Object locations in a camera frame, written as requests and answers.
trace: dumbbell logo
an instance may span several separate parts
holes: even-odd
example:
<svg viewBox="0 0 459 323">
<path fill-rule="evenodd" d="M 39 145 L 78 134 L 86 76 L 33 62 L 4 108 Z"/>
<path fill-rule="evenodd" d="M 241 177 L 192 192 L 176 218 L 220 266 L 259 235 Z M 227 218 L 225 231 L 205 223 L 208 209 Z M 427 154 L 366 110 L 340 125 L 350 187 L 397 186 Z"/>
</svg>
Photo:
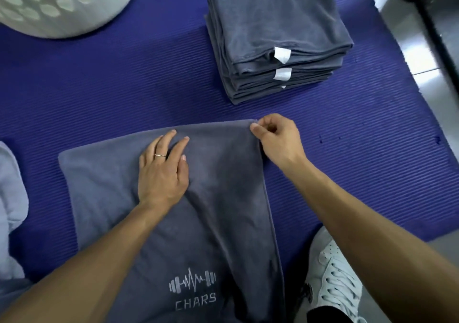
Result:
<svg viewBox="0 0 459 323">
<path fill-rule="evenodd" d="M 191 269 L 188 268 L 188 273 L 184 276 L 183 281 L 177 276 L 169 283 L 169 291 L 180 294 L 182 292 L 181 286 L 188 288 L 196 292 L 198 284 L 205 282 L 207 287 L 210 287 L 217 281 L 216 276 L 213 272 L 205 271 L 204 278 L 201 275 L 193 274 Z"/>
</svg>

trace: white sneaker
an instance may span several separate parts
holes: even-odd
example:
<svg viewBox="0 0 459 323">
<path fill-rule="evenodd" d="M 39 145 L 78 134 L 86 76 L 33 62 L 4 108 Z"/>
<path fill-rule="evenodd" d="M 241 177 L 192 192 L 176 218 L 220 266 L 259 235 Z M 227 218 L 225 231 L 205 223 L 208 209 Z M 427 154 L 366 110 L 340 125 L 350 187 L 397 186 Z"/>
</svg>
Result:
<svg viewBox="0 0 459 323">
<path fill-rule="evenodd" d="M 325 227 L 315 235 L 309 249 L 309 269 L 295 323 L 307 322 L 306 314 L 320 306 L 343 311 L 353 322 L 366 323 L 358 315 L 362 282 Z"/>
</svg>

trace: white laundry basket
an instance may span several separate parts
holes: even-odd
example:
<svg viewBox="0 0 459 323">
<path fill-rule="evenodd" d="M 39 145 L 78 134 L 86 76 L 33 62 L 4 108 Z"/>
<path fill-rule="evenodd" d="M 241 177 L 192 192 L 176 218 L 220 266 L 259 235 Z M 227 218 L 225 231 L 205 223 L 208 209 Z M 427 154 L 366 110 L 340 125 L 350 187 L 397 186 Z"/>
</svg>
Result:
<svg viewBox="0 0 459 323">
<path fill-rule="evenodd" d="M 66 38 L 113 19 L 130 0 L 0 0 L 0 22 L 42 38 Z"/>
</svg>

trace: stack of folded t-shirts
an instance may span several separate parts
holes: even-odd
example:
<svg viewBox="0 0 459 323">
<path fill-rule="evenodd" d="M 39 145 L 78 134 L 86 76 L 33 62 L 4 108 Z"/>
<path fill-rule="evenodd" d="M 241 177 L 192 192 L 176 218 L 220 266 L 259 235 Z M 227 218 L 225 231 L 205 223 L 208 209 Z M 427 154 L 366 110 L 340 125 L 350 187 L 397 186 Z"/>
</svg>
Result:
<svg viewBox="0 0 459 323">
<path fill-rule="evenodd" d="M 320 82 L 353 42 L 335 0 L 208 0 L 206 23 L 234 104 Z"/>
</svg>

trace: white tag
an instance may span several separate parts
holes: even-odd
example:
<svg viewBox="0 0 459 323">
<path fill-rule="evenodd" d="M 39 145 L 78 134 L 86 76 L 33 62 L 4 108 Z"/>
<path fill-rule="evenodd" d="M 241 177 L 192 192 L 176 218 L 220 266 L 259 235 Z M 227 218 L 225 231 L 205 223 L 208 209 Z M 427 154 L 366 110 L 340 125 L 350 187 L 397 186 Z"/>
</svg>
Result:
<svg viewBox="0 0 459 323">
<path fill-rule="evenodd" d="M 291 50 L 283 47 L 274 47 L 274 58 L 278 59 L 283 65 L 290 59 Z"/>
<path fill-rule="evenodd" d="M 274 80 L 282 80 L 286 82 L 291 77 L 291 68 L 279 68 L 276 69 L 276 75 L 274 76 Z"/>
</svg>

